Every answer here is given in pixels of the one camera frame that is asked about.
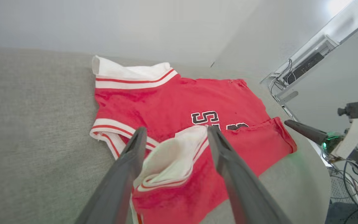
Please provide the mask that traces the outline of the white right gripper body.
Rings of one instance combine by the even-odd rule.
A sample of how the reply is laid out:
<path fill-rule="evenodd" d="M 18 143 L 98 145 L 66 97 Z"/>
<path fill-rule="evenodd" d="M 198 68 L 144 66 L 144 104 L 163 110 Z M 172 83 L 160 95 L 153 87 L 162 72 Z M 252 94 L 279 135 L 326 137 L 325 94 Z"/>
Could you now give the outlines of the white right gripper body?
<path fill-rule="evenodd" d="M 346 134 L 328 132 L 321 144 L 326 162 L 347 160 L 358 145 L 358 119 L 351 119 L 351 126 Z"/>

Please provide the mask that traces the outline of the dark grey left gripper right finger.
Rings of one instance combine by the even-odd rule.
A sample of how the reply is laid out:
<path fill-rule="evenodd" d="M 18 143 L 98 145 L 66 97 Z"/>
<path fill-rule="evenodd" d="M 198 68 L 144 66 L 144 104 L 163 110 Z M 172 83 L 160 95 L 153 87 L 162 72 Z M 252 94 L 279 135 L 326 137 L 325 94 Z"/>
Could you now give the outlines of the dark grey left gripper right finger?
<path fill-rule="evenodd" d="M 246 162 L 216 127 L 207 128 L 213 163 L 224 179 L 236 224 L 290 224 Z"/>

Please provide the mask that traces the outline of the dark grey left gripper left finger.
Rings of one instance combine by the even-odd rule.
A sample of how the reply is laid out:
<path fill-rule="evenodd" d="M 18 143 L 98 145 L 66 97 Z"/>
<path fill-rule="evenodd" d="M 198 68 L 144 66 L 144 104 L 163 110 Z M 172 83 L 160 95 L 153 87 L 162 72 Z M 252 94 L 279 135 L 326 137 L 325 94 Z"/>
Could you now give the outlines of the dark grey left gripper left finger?
<path fill-rule="evenodd" d="M 77 224 L 124 224 L 145 157 L 147 130 L 138 128 L 78 216 Z"/>

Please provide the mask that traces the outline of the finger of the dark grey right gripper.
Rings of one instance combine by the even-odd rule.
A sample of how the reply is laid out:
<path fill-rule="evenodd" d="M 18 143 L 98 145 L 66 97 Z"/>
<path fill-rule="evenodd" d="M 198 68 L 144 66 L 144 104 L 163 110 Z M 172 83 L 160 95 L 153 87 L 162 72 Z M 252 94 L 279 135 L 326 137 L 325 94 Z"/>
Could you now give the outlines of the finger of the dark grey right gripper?
<path fill-rule="evenodd" d="M 286 120 L 284 124 L 295 130 L 299 134 L 303 135 L 307 139 L 310 139 L 317 145 L 322 145 L 327 138 L 327 133 L 323 132 L 319 129 L 313 128 L 311 126 L 307 126 L 303 123 L 299 123 L 293 120 Z"/>

